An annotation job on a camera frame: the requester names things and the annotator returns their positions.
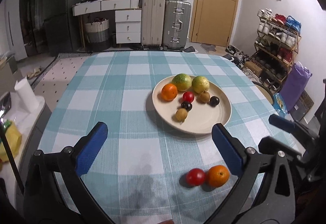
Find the dark plum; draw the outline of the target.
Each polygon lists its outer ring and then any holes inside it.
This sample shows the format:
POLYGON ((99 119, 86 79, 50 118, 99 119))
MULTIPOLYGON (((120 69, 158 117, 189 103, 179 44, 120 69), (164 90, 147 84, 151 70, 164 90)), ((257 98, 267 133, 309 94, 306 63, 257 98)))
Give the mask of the dark plum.
POLYGON ((184 108, 187 111, 190 111, 192 109, 192 103, 188 102, 188 101, 183 101, 181 103, 181 108, 184 108))
POLYGON ((217 96, 212 96, 210 98, 209 104, 212 107, 216 107, 220 103, 220 99, 217 96))

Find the large red tomato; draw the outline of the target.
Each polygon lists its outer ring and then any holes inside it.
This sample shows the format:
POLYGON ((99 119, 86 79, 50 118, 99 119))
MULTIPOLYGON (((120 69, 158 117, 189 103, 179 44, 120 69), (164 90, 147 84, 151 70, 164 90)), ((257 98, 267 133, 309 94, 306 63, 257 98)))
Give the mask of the large red tomato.
POLYGON ((186 183, 190 186, 200 186, 206 181, 206 174, 202 169, 193 168, 186 174, 186 183))

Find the silver suitcase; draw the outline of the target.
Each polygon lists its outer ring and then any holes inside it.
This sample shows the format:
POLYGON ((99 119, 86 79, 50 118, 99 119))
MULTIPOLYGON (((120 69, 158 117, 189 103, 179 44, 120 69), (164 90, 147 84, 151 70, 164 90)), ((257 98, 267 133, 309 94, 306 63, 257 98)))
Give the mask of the silver suitcase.
POLYGON ((162 37, 163 50, 183 51, 188 37, 191 9, 191 4, 186 1, 166 1, 162 37))

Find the small orange on plate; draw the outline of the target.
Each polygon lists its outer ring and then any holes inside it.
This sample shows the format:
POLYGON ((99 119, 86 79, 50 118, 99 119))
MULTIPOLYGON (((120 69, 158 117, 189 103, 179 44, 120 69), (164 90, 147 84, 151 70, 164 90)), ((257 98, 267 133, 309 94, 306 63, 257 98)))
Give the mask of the small orange on plate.
POLYGON ((170 102, 174 100, 177 95, 178 95, 178 89, 172 83, 168 83, 164 85, 164 87, 161 90, 161 98, 166 102, 170 102))

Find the brown longan fruit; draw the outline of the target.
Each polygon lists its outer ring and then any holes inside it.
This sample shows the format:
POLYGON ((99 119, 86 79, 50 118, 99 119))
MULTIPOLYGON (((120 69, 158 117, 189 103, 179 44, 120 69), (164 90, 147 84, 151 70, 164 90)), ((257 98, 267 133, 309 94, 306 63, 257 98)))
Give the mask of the brown longan fruit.
POLYGON ((180 108, 175 113, 175 118, 178 122, 184 122, 187 118, 188 111, 185 108, 180 108))
POLYGON ((208 103, 210 101, 210 94, 207 91, 203 91, 200 95, 199 95, 199 99, 201 102, 203 103, 208 103))

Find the cream round plate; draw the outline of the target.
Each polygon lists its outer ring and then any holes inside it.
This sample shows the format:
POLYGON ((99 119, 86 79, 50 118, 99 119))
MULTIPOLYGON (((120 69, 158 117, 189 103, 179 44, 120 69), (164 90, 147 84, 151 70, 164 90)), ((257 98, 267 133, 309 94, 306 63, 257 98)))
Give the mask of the cream round plate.
POLYGON ((211 133, 212 127, 216 123, 222 125, 228 123, 232 114, 231 102, 224 91, 212 82, 209 85, 208 93, 211 96, 218 97, 219 104, 212 107, 209 103, 203 103, 199 96, 195 94, 192 109, 188 112, 185 121, 177 121, 175 113, 181 108, 183 93, 179 92, 176 98, 170 102, 163 100, 161 97, 161 90, 164 85, 170 83, 173 78, 173 76, 169 76, 159 81, 151 96, 156 112, 168 125, 188 134, 206 135, 211 133))

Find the wooden door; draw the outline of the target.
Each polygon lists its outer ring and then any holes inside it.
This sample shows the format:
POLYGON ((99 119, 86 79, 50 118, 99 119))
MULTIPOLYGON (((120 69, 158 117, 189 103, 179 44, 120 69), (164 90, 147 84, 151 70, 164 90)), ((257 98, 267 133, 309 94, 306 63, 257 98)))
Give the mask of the wooden door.
POLYGON ((230 41, 238 0, 194 0, 190 40, 227 46, 230 41))

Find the beige suitcase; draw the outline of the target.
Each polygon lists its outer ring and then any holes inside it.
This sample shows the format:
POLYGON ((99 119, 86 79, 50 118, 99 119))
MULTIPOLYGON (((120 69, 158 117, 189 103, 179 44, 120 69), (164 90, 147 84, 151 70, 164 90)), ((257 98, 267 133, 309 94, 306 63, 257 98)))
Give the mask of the beige suitcase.
POLYGON ((165 0, 143 0, 141 7, 141 45, 159 47, 162 44, 165 0))

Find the yellow bag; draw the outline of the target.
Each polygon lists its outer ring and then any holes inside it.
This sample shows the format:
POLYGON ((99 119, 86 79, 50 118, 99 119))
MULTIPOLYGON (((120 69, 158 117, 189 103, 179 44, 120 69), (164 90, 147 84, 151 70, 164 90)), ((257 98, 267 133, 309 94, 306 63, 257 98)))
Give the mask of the yellow bag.
MULTIPOLYGON (((12 120, 5 120, 5 122, 2 124, 2 127, 5 132, 7 142, 9 143, 12 155, 15 158, 19 153, 19 148, 22 142, 22 134, 18 131, 15 123, 12 120)), ((2 162, 9 161, 2 141, 0 146, 0 158, 2 162)))

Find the woven laundry basket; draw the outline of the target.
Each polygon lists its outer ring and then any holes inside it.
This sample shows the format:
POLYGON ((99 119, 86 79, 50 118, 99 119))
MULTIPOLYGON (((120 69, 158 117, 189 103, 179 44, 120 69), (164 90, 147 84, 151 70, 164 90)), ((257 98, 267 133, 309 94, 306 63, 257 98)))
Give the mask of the woven laundry basket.
POLYGON ((96 17, 93 22, 85 23, 87 41, 91 51, 99 52, 109 46, 109 20, 96 17))

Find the green yellow round fruit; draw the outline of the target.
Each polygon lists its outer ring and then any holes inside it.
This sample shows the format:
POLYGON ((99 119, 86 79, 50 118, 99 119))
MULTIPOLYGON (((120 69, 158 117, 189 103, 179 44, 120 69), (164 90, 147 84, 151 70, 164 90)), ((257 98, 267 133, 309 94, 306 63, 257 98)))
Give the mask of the green yellow round fruit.
POLYGON ((178 74, 172 79, 171 83, 177 87, 178 91, 185 92, 192 86, 192 79, 187 74, 178 74))

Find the small red tomato on plate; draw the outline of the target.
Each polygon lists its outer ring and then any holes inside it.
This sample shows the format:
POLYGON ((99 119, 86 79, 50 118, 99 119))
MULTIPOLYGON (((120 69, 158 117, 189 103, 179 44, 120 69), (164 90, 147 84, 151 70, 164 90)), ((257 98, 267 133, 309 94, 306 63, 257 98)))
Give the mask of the small red tomato on plate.
POLYGON ((183 101, 192 103, 195 99, 195 95, 193 92, 187 91, 182 95, 182 99, 183 99, 183 101))

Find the white paper roll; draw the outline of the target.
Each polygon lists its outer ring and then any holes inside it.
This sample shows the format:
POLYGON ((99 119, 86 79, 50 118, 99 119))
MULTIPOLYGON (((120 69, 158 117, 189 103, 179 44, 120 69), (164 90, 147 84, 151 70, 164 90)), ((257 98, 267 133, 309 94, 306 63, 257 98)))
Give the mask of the white paper roll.
POLYGON ((18 94, 20 100, 24 104, 25 109, 29 113, 37 110, 39 101, 37 100, 37 97, 33 92, 27 78, 23 78, 20 81, 17 81, 14 86, 14 90, 18 94))

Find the purple bag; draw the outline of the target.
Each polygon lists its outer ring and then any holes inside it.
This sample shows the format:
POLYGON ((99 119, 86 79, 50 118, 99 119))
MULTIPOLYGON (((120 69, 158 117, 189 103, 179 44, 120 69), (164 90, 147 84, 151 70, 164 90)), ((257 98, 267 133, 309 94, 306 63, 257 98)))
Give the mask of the purple bag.
POLYGON ((300 62, 294 63, 291 72, 279 92, 288 112, 292 110, 299 100, 311 77, 312 73, 300 62))

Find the black refrigerator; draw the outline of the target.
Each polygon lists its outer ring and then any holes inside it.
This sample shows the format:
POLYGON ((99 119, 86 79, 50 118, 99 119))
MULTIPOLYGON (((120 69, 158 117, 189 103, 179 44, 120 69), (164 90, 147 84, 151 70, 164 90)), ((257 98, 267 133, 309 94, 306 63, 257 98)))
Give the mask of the black refrigerator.
POLYGON ((72 7, 81 0, 43 0, 45 34, 50 55, 76 52, 81 46, 78 18, 72 7))

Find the large orange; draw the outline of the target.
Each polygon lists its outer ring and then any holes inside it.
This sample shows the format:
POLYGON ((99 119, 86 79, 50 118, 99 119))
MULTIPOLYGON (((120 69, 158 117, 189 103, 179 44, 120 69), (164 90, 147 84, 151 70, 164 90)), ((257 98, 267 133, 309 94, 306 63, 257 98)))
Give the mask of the large orange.
POLYGON ((223 186, 230 177, 227 167, 217 165, 211 167, 207 172, 207 184, 212 188, 219 188, 223 186))

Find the shoe rack with shoes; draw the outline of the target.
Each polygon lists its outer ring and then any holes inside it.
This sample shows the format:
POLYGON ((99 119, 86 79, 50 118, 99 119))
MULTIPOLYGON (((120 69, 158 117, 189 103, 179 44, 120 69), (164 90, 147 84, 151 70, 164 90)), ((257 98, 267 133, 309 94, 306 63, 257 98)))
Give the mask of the shoe rack with shoes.
POLYGON ((259 25, 251 60, 261 70, 263 85, 275 94, 279 92, 292 71, 301 39, 301 23, 292 16, 273 14, 271 9, 260 9, 259 25))

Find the white drawer cabinet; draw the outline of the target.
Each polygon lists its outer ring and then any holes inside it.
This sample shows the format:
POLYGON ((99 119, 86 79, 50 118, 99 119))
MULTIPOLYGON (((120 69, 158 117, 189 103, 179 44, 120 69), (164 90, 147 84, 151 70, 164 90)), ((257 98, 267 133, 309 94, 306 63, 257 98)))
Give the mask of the white drawer cabinet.
POLYGON ((74 16, 105 12, 113 14, 117 44, 141 42, 140 0, 89 0, 72 7, 74 16))

